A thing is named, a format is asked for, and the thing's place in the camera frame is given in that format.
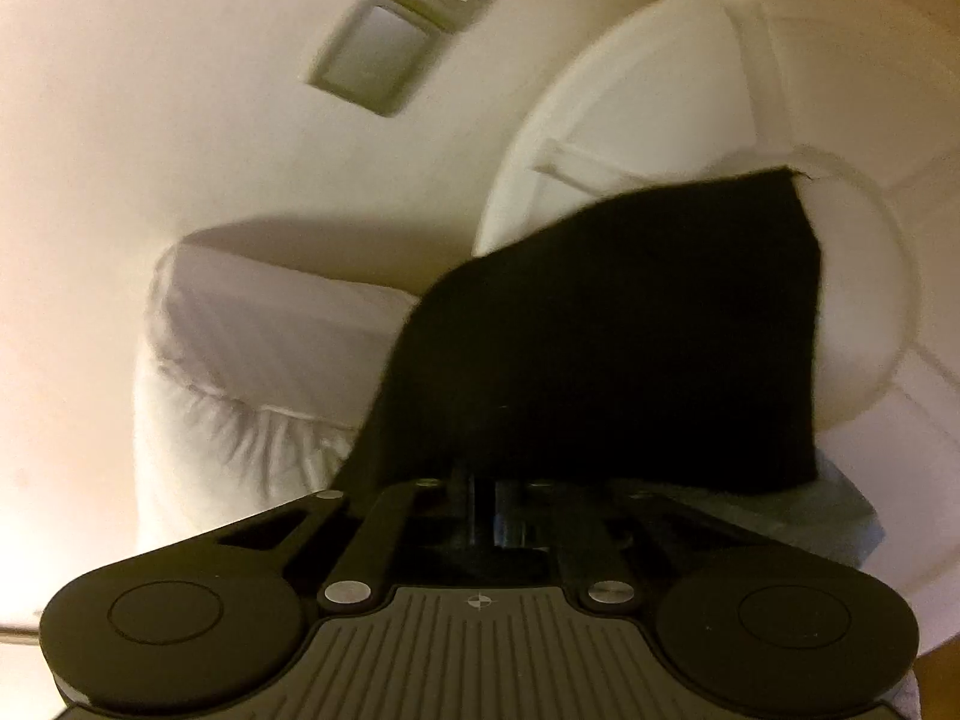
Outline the wall switch and socket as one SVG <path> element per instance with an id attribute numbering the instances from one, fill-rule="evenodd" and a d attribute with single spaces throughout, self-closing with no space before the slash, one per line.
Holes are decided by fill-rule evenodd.
<path id="1" fill-rule="evenodd" d="M 446 44 L 494 0 L 358 0 L 304 83 L 381 117 L 405 106 Z"/>

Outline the black garment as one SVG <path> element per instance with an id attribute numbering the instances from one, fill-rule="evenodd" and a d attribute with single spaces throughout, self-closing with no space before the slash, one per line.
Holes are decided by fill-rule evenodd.
<path id="1" fill-rule="evenodd" d="M 420 299 L 335 483 L 812 483 L 820 275 L 786 167 L 593 203 Z"/>

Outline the white quilted headboard cushion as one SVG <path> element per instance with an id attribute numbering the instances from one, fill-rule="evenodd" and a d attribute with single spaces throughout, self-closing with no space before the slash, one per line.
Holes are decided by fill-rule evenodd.
<path id="1" fill-rule="evenodd" d="M 330 488 L 415 304 L 400 289 L 167 249 L 133 378 L 140 550 Z"/>

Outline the blue cloth in basket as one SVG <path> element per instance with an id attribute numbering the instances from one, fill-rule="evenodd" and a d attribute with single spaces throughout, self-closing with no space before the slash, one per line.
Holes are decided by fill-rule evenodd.
<path id="1" fill-rule="evenodd" d="M 695 489 L 664 494 L 724 522 L 844 566 L 861 567 L 885 530 L 874 506 L 827 456 L 815 450 L 817 477 L 787 493 L 743 497 Z"/>

